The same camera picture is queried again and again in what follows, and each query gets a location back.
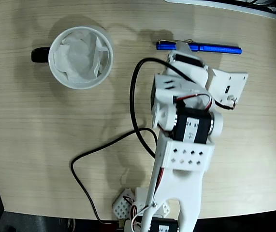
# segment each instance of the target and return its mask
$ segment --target white plastic part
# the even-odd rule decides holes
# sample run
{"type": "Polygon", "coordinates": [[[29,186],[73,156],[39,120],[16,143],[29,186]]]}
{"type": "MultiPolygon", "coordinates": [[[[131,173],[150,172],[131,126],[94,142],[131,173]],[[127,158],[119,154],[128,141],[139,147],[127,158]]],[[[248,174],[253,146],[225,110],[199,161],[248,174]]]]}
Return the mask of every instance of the white plastic part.
{"type": "Polygon", "coordinates": [[[195,154],[192,155],[191,152],[185,154],[182,150],[188,149],[187,146],[183,146],[182,142],[175,143],[175,141],[170,141],[170,138],[165,137],[165,135],[160,132],[159,139],[156,148],[156,158],[153,167],[152,178],[150,182],[150,191],[148,192],[146,205],[151,205],[147,209],[142,218],[141,232],[148,232],[150,227],[152,217],[157,211],[157,207],[160,207],[168,199],[178,199],[180,203],[180,213],[178,217],[179,231],[180,232],[191,232],[193,231],[195,224],[197,222],[200,207],[201,207],[201,193],[202,193],[202,178],[204,171],[208,169],[212,152],[214,149],[214,144],[209,143],[207,145],[189,145],[191,150],[194,150],[195,154]],[[171,164],[171,150],[174,154],[173,147],[176,147],[180,153],[178,155],[178,163],[181,159],[193,159],[195,162],[191,164],[185,164],[185,161],[176,166],[171,164]],[[163,175],[161,177],[161,182],[154,194],[154,189],[161,167],[164,167],[163,175]]]}
{"type": "Polygon", "coordinates": [[[175,2],[175,3],[183,3],[183,4],[200,5],[200,6],[210,6],[210,7],[216,7],[216,8],[250,13],[250,14],[254,14],[254,15],[261,15],[261,16],[265,16],[268,18],[276,19],[276,14],[274,14],[274,13],[260,11],[257,8],[255,8],[255,9],[247,8],[247,7],[236,6],[236,5],[226,4],[226,3],[216,2],[216,1],[205,1],[205,0],[165,0],[165,1],[175,2]]]}
{"type": "Polygon", "coordinates": [[[160,111],[160,105],[158,102],[156,102],[152,108],[152,127],[155,129],[158,125],[158,119],[159,119],[159,111],[160,111]]]}
{"type": "Polygon", "coordinates": [[[175,118],[175,106],[172,104],[163,106],[159,115],[157,114],[158,123],[165,131],[172,131],[174,127],[174,118],[175,118]]]}
{"type": "Polygon", "coordinates": [[[130,218],[131,205],[123,198],[123,196],[129,196],[135,201],[135,196],[130,188],[126,188],[113,204],[113,213],[118,219],[130,218]]]}
{"type": "Polygon", "coordinates": [[[210,78],[207,89],[213,98],[223,105],[232,106],[233,100],[236,103],[240,100],[248,73],[213,69],[213,76],[210,78]]]}
{"type": "Polygon", "coordinates": [[[211,111],[211,115],[213,117],[213,124],[211,125],[212,131],[210,137],[219,137],[224,126],[223,115],[217,111],[211,111]]]}
{"type": "Polygon", "coordinates": [[[210,165],[215,145],[208,141],[207,144],[185,143],[172,140],[160,135],[160,144],[156,152],[163,156],[162,168],[205,172],[210,165]]]}
{"type": "MultiPolygon", "coordinates": [[[[146,198],[147,198],[148,188],[136,188],[136,206],[137,212],[141,211],[145,207],[146,198]]],[[[168,202],[164,202],[161,207],[158,208],[154,217],[165,218],[170,213],[170,206],[168,202]]]]}
{"type": "MultiPolygon", "coordinates": [[[[190,79],[192,79],[195,83],[199,84],[200,86],[205,86],[208,80],[208,66],[203,65],[203,68],[201,68],[195,65],[183,63],[181,61],[175,61],[176,55],[182,55],[185,57],[199,60],[202,64],[204,64],[204,61],[200,57],[197,57],[193,54],[188,44],[176,43],[176,47],[178,50],[173,50],[169,53],[168,62],[175,66],[177,69],[182,70],[182,72],[190,79]]],[[[169,76],[179,76],[176,72],[172,71],[171,69],[167,69],[164,72],[164,74],[169,76]]]]}
{"type": "MultiPolygon", "coordinates": [[[[199,84],[189,82],[181,77],[166,76],[166,75],[155,75],[155,102],[160,104],[160,109],[166,105],[173,105],[174,97],[184,97],[187,95],[193,95],[203,93],[210,95],[210,93],[199,84]]],[[[209,98],[191,98],[186,100],[186,106],[197,108],[200,100],[203,100],[203,104],[206,106],[209,103],[209,98]]]]}

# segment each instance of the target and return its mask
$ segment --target wood grain surface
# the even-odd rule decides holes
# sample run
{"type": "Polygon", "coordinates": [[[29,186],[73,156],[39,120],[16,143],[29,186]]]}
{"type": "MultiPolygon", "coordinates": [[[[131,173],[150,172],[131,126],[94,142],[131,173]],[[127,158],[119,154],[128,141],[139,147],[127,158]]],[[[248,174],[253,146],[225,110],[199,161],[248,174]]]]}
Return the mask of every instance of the wood grain surface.
{"type": "MultiPolygon", "coordinates": [[[[224,129],[203,181],[200,217],[276,210],[276,20],[163,0],[0,0],[0,194],[12,212],[95,218],[75,182],[70,160],[131,130],[129,85],[144,57],[166,59],[158,39],[238,44],[241,56],[200,53],[207,64],[245,71],[236,109],[222,111],[224,129]],[[110,76],[90,90],[72,90],[47,64],[30,60],[67,28],[98,25],[115,43],[110,76]]],[[[140,125],[151,126],[153,75],[146,64],[136,90],[140,125]]],[[[155,149],[152,136],[143,136],[155,149]]],[[[78,176],[102,219],[123,188],[148,186],[153,159],[135,135],[80,160],[78,176]]],[[[171,217],[178,207],[172,203],[171,217]]]]}

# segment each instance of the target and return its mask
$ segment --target robotic arm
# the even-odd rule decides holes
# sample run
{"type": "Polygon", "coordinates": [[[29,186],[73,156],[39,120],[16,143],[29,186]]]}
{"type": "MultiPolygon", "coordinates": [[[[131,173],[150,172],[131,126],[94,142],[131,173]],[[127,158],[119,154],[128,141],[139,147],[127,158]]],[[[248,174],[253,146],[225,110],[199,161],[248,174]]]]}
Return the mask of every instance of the robotic arm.
{"type": "Polygon", "coordinates": [[[220,136],[223,128],[223,118],[215,102],[230,103],[234,108],[245,85],[244,82],[241,92],[233,91],[237,96],[229,93],[231,86],[224,85],[225,93],[220,93],[218,78],[245,76],[247,79],[246,73],[209,69],[185,43],[177,43],[176,47],[168,55],[168,62],[191,81],[169,68],[155,75],[151,94],[152,124],[153,128],[160,128],[155,163],[145,207],[126,221],[125,232],[193,231],[201,207],[203,174],[215,148],[212,138],[220,136]],[[169,199],[179,200],[177,221],[164,219],[165,215],[155,216],[169,199]],[[135,222],[137,216],[143,216],[141,223],[135,222]]]}

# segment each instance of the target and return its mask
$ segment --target red wire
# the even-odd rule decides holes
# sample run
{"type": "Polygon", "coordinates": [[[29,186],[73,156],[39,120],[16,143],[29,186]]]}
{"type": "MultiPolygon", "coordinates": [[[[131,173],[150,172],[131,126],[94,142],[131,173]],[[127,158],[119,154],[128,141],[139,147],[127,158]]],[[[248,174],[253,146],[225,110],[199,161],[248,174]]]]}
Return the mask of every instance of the red wire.
{"type": "Polygon", "coordinates": [[[156,181],[156,187],[155,187],[155,192],[161,182],[161,178],[162,178],[162,175],[163,175],[163,168],[160,168],[159,170],[159,174],[158,174],[158,177],[157,177],[157,181],[156,181]]]}
{"type": "Polygon", "coordinates": [[[194,98],[194,97],[198,97],[198,96],[208,96],[210,98],[210,103],[207,105],[207,107],[205,108],[205,110],[209,110],[211,108],[212,105],[212,98],[206,94],[206,93],[196,93],[196,94],[192,94],[192,95],[187,95],[184,97],[180,97],[180,98],[176,98],[176,102],[181,101],[181,100],[185,100],[185,99],[189,99],[189,98],[194,98]]]}

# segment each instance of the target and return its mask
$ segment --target white wire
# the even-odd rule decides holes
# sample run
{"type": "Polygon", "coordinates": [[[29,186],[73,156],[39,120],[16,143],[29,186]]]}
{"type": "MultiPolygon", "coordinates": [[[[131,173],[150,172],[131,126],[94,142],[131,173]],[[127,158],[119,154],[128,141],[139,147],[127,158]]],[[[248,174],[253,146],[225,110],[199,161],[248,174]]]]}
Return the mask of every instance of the white wire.
{"type": "Polygon", "coordinates": [[[141,209],[133,218],[132,218],[132,220],[131,220],[131,231],[132,232],[135,232],[134,231],[134,229],[133,229],[133,222],[135,221],[135,219],[139,216],[139,214],[143,214],[147,209],[149,209],[151,207],[151,205],[150,206],[146,206],[146,207],[144,207],[143,209],[141,209]]]}

